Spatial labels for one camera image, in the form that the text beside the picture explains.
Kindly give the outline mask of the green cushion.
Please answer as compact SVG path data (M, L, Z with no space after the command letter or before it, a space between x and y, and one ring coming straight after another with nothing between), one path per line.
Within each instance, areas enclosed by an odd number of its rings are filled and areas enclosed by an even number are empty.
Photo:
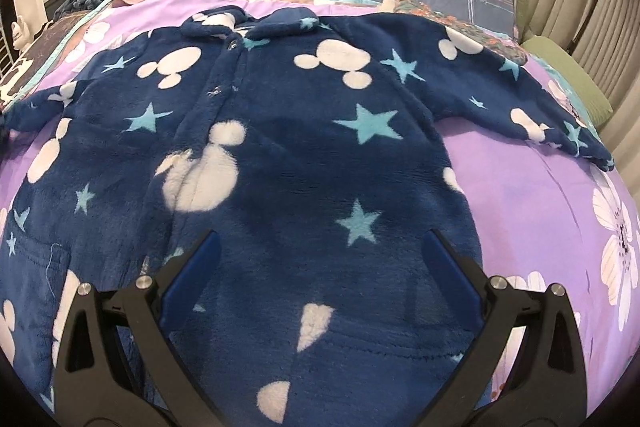
M535 57L553 80L551 92L574 109L578 119L589 129L598 130L613 116L613 107L600 88L554 41L535 36L527 39L522 48Z

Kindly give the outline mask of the navy fleece star pajama top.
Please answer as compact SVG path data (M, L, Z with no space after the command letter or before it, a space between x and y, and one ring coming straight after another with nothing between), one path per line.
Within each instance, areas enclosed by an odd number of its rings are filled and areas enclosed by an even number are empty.
M3 211L1 344L50 397L68 300L206 232L222 255L170 335L232 426L407 426L469 346L420 248L480 259L436 122L611 170L527 72L422 17L228 8L96 54L1 118L50 138Z

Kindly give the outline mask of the folded floral clothes stack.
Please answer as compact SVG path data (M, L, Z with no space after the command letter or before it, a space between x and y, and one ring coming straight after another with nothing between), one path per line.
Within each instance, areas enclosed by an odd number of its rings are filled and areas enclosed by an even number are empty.
M457 17L433 10L426 3L418 0L382 0L378 5L378 12L404 13L427 18L460 32L515 64L523 66L528 61L526 51L509 36L458 20Z

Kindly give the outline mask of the purple floral bed sheet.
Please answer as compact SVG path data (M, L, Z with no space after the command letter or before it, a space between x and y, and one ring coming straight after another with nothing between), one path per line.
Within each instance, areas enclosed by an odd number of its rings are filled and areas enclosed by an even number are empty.
M80 43L32 93L71 82L94 54L143 31L175 26L199 10L225 5L253 15L280 8L320 15L372 12L368 4L333 0L105 0L87 11L93 19ZM596 407L620 381L639 344L638 311L620 315L606 300L600 279L611 233L592 209L596 182L579 162L501 139L467 121L447 119L438 127L469 197L488 265L521 288L554 281L568 286L586 354L588 404Z

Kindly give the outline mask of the dark patterned bed cover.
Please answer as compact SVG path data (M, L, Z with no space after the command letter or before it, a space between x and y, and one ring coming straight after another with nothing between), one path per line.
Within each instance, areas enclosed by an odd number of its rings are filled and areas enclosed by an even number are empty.
M1 109L31 94L44 77L60 66L80 43L93 15L79 12L63 16L30 44L1 79Z

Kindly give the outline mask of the beige curtain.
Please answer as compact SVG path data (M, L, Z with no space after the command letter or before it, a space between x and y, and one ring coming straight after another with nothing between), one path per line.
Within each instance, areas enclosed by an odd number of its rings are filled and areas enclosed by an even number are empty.
M526 37L541 36L566 51L591 0L527 0ZM632 194L639 192L639 0L599 0L572 55L613 107L600 127Z

